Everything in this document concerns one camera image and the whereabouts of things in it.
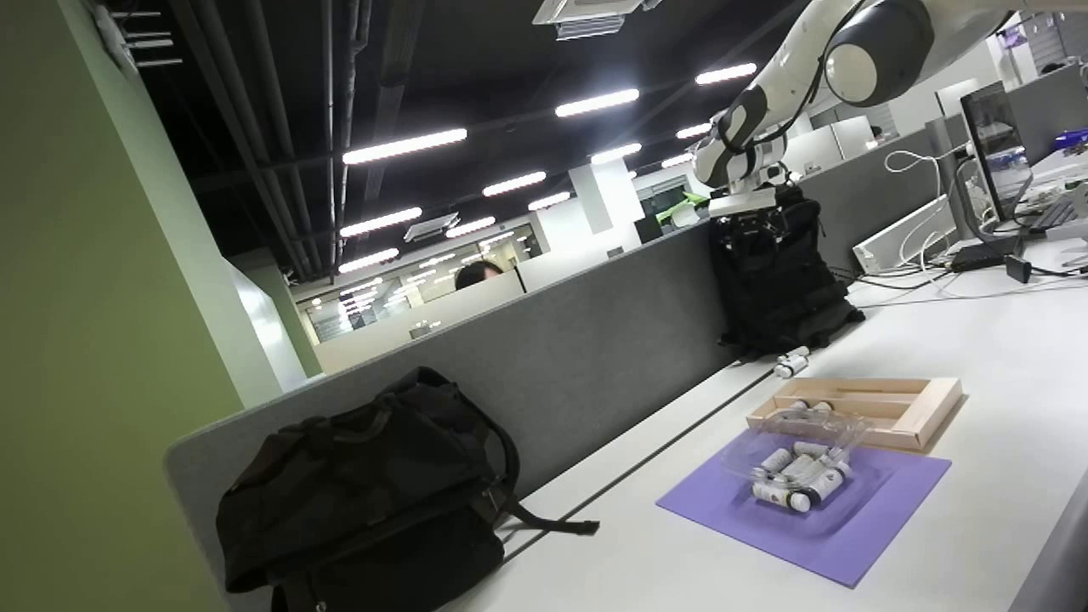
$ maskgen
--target computer monitor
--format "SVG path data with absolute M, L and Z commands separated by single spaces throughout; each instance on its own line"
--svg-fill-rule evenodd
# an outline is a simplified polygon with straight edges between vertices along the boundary
M 981 188 L 989 191 L 999 218 L 1013 218 L 1034 173 L 1007 88 L 991 82 L 973 96 L 963 96 L 963 115 L 975 142 Z

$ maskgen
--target white table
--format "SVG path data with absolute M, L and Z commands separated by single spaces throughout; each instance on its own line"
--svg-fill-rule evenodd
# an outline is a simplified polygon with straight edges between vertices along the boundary
M 1029 191 L 1088 177 L 1088 155 L 1050 155 L 1029 168 Z
M 1076 491 L 1088 465 L 1083 348 L 1088 287 L 1028 287 L 1009 296 L 932 296 L 872 311 L 860 330 L 811 360 L 805 378 L 950 375 L 969 392 L 969 406 L 932 452 L 950 460 L 950 474 L 852 592 L 656 508 L 667 491 L 745 432 L 745 415 L 782 386 L 765 380 L 587 505 L 578 516 L 599 516 L 599 538 L 545 538 L 448 610 L 1082 610 L 1069 602 L 1082 600 L 1076 584 L 1083 571 L 1066 567 L 1066 563 L 1088 551 L 1088 541 L 1063 538 L 1082 531 L 1088 508 L 1088 497 Z M 651 452 L 668 438 L 668 432 L 631 436 L 635 443 L 624 436 L 615 445 Z M 603 462 L 608 457 L 590 457 L 575 474 L 604 471 Z M 549 491 L 569 486 L 578 491 L 575 480 L 557 480 L 537 497 L 549 497 L 562 508 L 563 492 Z

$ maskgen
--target black bag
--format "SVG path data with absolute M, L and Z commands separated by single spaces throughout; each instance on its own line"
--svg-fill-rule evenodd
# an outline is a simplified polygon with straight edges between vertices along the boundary
M 818 203 L 799 188 L 779 191 L 775 210 L 727 218 L 715 228 L 711 262 L 727 318 L 723 348 L 734 360 L 826 348 L 831 333 L 864 319 L 814 242 Z
M 593 533 L 513 499 L 515 448 L 454 386 L 416 371 L 369 406 L 264 438 L 221 497 L 226 592 L 287 612 L 429 612 L 502 563 L 491 526 Z

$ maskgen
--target green wall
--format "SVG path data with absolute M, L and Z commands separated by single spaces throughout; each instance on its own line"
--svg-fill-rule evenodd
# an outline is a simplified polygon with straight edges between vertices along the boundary
M 285 337 L 291 341 L 299 363 L 310 378 L 324 375 L 314 341 L 303 326 L 303 314 L 287 283 L 283 280 L 276 260 L 267 253 L 247 253 L 233 260 L 233 266 L 276 302 Z
M 80 4 L 4 0 L 0 80 L 0 610 L 221 610 L 162 452 L 267 398 L 267 363 L 216 337 L 241 302 Z

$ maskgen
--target purple mat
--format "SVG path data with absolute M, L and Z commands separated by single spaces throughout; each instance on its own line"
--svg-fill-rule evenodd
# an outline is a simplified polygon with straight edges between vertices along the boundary
M 749 471 L 787 443 L 785 436 L 745 432 L 668 491 L 658 508 L 852 588 L 950 465 L 927 457 L 855 448 L 851 457 L 852 480 L 826 508 L 799 516 L 749 492 Z

